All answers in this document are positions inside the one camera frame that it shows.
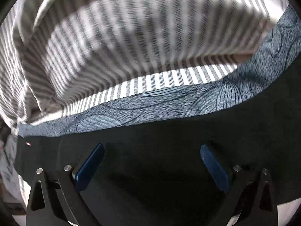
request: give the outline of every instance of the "black cloth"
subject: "black cloth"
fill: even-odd
[[[19,137],[15,167],[76,165],[103,143],[105,158],[82,197],[103,225],[204,225],[223,194],[200,158],[212,141],[229,165],[270,170],[276,203],[301,197],[301,55],[264,92],[218,112],[62,137]]]

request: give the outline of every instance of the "striped shirt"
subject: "striped shirt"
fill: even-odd
[[[0,114],[10,127],[40,123],[137,93],[221,79],[254,53],[287,5],[18,0],[0,27]]]

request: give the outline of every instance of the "white fabric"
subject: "white fabric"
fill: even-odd
[[[287,0],[18,0],[0,27],[0,114],[14,127],[231,73]]]

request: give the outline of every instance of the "black metal bracket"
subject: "black metal bracket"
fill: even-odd
[[[70,226],[56,194],[61,189],[65,202],[78,226],[100,226],[81,196],[76,192],[70,171],[58,171],[58,182],[47,181],[46,172],[36,175],[27,207],[28,226]]]
[[[235,214],[240,214],[235,226],[277,226],[277,205],[268,170],[239,168],[232,171],[234,181],[230,191],[208,226],[227,225]]]

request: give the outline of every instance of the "gray and white striped fabric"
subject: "gray and white striped fabric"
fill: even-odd
[[[18,0],[0,27],[0,112],[12,127],[237,68],[287,0]]]

